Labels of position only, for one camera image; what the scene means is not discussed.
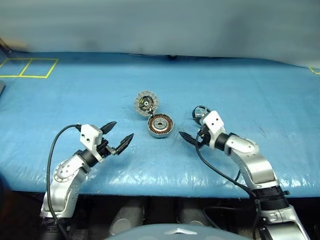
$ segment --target yellow tape marking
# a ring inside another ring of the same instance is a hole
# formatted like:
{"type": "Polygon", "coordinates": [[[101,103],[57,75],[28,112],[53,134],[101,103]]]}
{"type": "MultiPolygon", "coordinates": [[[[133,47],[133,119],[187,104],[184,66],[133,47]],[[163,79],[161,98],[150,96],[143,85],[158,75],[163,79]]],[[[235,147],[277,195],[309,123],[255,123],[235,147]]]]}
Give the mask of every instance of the yellow tape marking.
{"type": "Polygon", "coordinates": [[[47,79],[53,69],[56,67],[57,62],[59,61],[58,58],[38,58],[38,57],[17,57],[17,58],[7,58],[0,64],[0,68],[8,61],[8,60],[29,60],[28,63],[24,66],[22,71],[19,73],[19,75],[0,75],[0,78],[34,78],[34,79],[47,79]],[[38,75],[23,75],[24,72],[27,70],[29,65],[33,60],[48,60],[48,61],[54,61],[53,65],[49,69],[48,73],[45,76],[38,76],[38,75]]]}
{"type": "Polygon", "coordinates": [[[27,70],[27,68],[29,67],[30,63],[32,62],[32,59],[29,60],[29,62],[25,65],[25,67],[22,69],[22,71],[20,72],[19,76],[21,76],[22,74],[24,74],[24,72],[27,70]]]}
{"type": "Polygon", "coordinates": [[[0,68],[6,63],[6,61],[8,61],[8,58],[4,60],[3,63],[0,64],[0,68]]]}
{"type": "Polygon", "coordinates": [[[311,72],[313,72],[314,74],[320,75],[320,71],[315,71],[312,67],[309,67],[309,69],[310,69],[311,72]]]}
{"type": "Polygon", "coordinates": [[[51,74],[52,70],[55,68],[55,66],[57,65],[58,59],[55,60],[54,64],[52,65],[52,67],[50,68],[49,72],[45,75],[45,78],[48,78],[49,75],[51,74]]]}

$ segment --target dark floor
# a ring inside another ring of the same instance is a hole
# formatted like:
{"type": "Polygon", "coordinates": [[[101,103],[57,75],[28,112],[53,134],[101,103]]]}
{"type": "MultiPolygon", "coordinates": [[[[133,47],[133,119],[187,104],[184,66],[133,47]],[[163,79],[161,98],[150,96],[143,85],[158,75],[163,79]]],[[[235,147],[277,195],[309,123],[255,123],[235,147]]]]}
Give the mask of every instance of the dark floor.
{"type": "MultiPolygon", "coordinates": [[[[33,240],[38,224],[39,212],[43,194],[6,191],[5,202],[0,218],[1,240],[33,240]]],[[[91,196],[82,195],[77,204],[76,226],[74,240],[101,240],[109,235],[109,226],[121,206],[132,197],[125,196],[91,196]]],[[[144,224],[177,223],[182,198],[144,197],[146,217],[144,224]]],[[[188,198],[200,208],[207,206],[247,207],[251,205],[248,199],[218,199],[218,198],[188,198]]],[[[312,240],[320,240],[315,232],[319,224],[320,198],[292,198],[304,227],[312,240]]],[[[255,210],[225,211],[212,210],[207,212],[212,220],[222,229],[251,236],[251,227],[255,210]]]]}

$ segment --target white wall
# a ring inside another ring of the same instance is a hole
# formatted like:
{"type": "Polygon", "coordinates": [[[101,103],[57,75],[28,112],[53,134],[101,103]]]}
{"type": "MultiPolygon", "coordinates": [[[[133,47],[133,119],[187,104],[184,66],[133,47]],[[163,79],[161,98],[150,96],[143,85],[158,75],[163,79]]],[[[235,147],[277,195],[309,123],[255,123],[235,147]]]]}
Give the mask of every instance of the white wall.
{"type": "Polygon", "coordinates": [[[319,0],[1,0],[0,37],[31,52],[249,57],[320,67],[319,0]]]}

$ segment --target black rubber wheel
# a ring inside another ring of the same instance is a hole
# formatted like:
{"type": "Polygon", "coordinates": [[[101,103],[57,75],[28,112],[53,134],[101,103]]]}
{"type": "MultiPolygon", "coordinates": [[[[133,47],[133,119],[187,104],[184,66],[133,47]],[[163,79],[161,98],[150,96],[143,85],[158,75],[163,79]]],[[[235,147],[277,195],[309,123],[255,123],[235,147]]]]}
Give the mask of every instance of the black rubber wheel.
{"type": "Polygon", "coordinates": [[[200,119],[210,113],[211,110],[209,108],[207,108],[206,106],[202,106],[202,105],[199,105],[199,106],[196,106],[193,111],[192,111],[192,117],[193,117],[193,120],[195,120],[195,122],[199,125],[200,124],[200,119]]]}
{"type": "Polygon", "coordinates": [[[167,55],[168,59],[170,60],[176,60],[177,59],[177,55],[167,55]]]}

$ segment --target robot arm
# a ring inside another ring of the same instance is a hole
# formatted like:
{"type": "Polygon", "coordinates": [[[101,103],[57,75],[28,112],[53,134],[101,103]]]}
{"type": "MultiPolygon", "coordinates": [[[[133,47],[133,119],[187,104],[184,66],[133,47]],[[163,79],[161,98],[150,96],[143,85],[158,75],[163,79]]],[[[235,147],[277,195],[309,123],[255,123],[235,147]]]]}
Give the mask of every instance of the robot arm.
{"type": "MultiPolygon", "coordinates": [[[[109,155],[119,155],[131,142],[134,134],[126,136],[117,148],[110,147],[103,135],[108,133],[117,122],[113,121],[101,128],[94,125],[77,125],[80,141],[85,150],[78,150],[73,156],[62,161],[55,168],[50,185],[52,209],[59,224],[68,228],[69,221],[75,211],[79,188],[86,180],[91,168],[109,155]]],[[[43,198],[40,217],[43,218],[40,235],[37,239],[64,239],[49,209],[48,193],[43,198]]]]}
{"type": "MultiPolygon", "coordinates": [[[[198,135],[203,140],[198,145],[208,145],[231,157],[239,166],[255,200],[260,202],[259,214],[264,225],[260,228],[262,240],[309,240],[294,207],[285,198],[289,192],[281,189],[271,164],[260,154],[258,145],[234,133],[226,134],[224,122],[217,111],[198,106],[193,111],[193,119],[202,126],[198,135]]],[[[196,144],[189,134],[180,134],[189,143],[196,144]]]]}

